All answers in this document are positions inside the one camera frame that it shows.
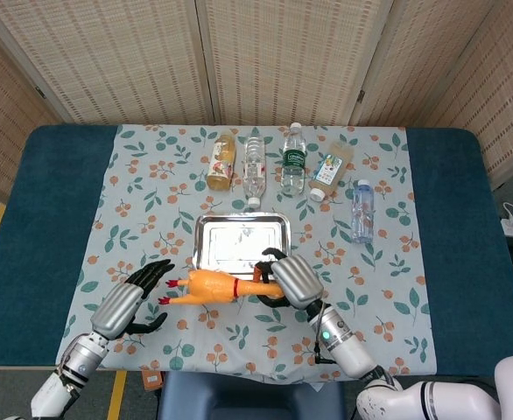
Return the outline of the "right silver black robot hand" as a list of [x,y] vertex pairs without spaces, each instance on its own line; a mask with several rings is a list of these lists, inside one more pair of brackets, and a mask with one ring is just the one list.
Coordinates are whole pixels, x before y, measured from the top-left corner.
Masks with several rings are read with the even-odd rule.
[[277,248],[266,248],[263,256],[273,256],[274,261],[258,262],[255,273],[265,285],[270,285],[270,276],[284,293],[283,297],[257,294],[261,303],[270,308],[292,306],[305,311],[308,319],[317,316],[323,308],[324,287],[309,263],[301,255],[286,255]]

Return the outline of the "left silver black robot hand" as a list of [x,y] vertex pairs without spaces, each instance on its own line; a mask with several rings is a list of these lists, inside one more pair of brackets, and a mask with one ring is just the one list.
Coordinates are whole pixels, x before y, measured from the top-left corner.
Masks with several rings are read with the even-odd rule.
[[151,262],[116,285],[91,317],[92,331],[106,340],[117,340],[124,334],[157,331],[167,319],[166,312],[150,324],[138,324],[134,319],[139,306],[149,297],[160,278],[173,268],[170,259]]

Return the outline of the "yellow rubber chicken toy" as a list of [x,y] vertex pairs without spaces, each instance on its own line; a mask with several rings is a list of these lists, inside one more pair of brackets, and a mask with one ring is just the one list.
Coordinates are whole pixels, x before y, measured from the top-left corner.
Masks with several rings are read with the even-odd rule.
[[185,286],[187,294],[182,297],[161,297],[158,300],[160,305],[228,304],[242,296],[285,296],[275,283],[256,283],[208,269],[192,270],[187,279],[168,280],[165,283],[170,288]]

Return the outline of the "rectangular stainless steel tray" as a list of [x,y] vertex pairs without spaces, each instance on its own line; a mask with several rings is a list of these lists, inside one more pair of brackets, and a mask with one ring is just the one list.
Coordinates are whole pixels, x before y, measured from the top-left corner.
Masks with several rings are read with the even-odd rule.
[[273,259],[263,254],[267,248],[291,253],[291,225],[281,213],[207,214],[196,221],[193,263],[198,270],[250,280],[256,263]]

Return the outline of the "orange hanging tag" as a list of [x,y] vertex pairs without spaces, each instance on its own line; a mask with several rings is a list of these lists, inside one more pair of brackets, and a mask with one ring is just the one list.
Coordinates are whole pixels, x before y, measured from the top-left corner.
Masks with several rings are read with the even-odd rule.
[[164,383],[164,376],[160,371],[143,370],[142,379],[144,389],[146,391],[155,391],[158,389],[162,389]]

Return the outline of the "small clear bluish water bottle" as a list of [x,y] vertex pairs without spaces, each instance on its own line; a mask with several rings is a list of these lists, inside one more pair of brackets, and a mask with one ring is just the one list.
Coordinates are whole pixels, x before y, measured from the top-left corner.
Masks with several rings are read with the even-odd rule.
[[351,233],[354,242],[371,243],[374,227],[374,192],[367,179],[360,179],[354,190]]

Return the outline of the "floral leaf print tablecloth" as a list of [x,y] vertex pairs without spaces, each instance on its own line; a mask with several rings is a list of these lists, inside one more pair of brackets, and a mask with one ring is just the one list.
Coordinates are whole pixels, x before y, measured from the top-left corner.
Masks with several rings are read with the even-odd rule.
[[[389,372],[434,373],[423,242],[405,130],[304,128],[308,172],[336,141],[355,150],[336,190],[319,203],[307,193],[289,197],[281,192],[282,127],[233,128],[232,183],[224,192],[209,189],[211,151],[222,133],[223,128],[208,126],[117,129],[61,345],[87,333],[91,316],[109,291],[145,264],[169,258],[175,265],[170,278],[188,274],[194,266],[197,219],[247,211],[244,145],[249,137],[261,136],[266,151],[261,208],[287,217],[292,250],[313,267],[326,300]],[[352,239],[352,204],[360,179],[367,179],[374,192],[371,243]],[[315,364],[304,312],[271,309],[255,297],[218,305],[158,303],[185,293],[181,286],[159,284],[140,306],[136,320],[148,323],[162,312],[167,320],[156,332],[112,342],[104,367],[213,372],[275,383],[343,379],[336,366]]]

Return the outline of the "clear bottle green label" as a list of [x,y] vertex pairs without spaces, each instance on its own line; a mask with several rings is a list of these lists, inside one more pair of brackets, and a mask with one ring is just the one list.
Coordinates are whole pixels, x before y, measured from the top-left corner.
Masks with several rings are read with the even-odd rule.
[[306,140],[299,122],[293,122],[289,128],[282,159],[282,193],[288,196],[302,193],[306,176]]

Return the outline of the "square juice bottle colourful label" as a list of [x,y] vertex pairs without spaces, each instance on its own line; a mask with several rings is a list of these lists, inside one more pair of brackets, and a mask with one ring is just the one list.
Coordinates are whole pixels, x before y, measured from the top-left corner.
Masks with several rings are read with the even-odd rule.
[[333,194],[353,156],[354,147],[350,144],[342,141],[330,144],[309,183],[309,197],[311,200],[321,202]]

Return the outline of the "clear bottle red white label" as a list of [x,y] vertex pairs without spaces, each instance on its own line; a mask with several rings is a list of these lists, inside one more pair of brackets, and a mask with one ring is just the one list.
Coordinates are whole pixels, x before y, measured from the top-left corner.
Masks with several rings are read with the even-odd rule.
[[251,136],[245,144],[242,186],[249,208],[258,209],[266,188],[265,143],[261,136]]

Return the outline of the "blue padded chair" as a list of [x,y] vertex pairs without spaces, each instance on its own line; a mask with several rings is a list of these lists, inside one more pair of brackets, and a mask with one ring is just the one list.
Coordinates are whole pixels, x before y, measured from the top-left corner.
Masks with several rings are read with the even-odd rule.
[[344,387],[265,384],[210,373],[169,372],[157,420],[345,420]]

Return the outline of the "yellow tea drink bottle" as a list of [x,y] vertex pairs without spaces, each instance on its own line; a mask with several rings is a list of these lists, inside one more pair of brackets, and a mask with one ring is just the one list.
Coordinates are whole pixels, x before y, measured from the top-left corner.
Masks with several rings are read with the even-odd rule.
[[235,164],[235,139],[230,131],[223,132],[214,142],[209,169],[207,186],[214,191],[226,191],[230,187]]

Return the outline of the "woven bamboo folding screen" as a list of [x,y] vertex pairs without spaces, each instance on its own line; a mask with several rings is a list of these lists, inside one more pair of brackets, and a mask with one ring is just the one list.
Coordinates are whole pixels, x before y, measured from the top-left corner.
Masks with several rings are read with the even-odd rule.
[[1,201],[44,124],[294,121],[470,130],[501,185],[513,0],[0,0]]

